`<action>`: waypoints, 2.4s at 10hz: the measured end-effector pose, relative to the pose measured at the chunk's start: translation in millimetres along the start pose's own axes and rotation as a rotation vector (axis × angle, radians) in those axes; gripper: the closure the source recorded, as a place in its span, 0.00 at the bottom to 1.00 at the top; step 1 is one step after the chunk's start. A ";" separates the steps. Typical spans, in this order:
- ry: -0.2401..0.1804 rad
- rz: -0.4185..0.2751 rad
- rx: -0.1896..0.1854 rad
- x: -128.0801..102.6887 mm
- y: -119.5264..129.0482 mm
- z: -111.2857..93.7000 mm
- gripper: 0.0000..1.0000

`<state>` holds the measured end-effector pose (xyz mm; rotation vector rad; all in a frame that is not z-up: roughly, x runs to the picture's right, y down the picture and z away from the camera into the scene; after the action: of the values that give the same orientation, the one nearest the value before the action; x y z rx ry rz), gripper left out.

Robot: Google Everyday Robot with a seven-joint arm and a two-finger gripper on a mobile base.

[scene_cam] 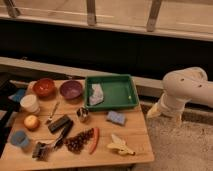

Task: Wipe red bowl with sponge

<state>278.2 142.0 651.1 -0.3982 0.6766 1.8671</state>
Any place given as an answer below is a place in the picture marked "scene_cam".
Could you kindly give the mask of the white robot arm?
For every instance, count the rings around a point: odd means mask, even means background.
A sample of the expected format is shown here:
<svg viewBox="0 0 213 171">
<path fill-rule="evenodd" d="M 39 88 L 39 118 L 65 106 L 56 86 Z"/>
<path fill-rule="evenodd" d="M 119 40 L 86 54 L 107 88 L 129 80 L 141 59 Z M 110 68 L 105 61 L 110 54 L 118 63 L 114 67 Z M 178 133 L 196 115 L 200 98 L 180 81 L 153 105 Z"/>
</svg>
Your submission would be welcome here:
<svg viewBox="0 0 213 171">
<path fill-rule="evenodd" d="M 190 101 L 213 108 L 213 81 L 200 67 L 171 71 L 163 77 L 162 84 L 163 93 L 148 111 L 148 118 L 163 114 L 180 119 Z"/>
</svg>

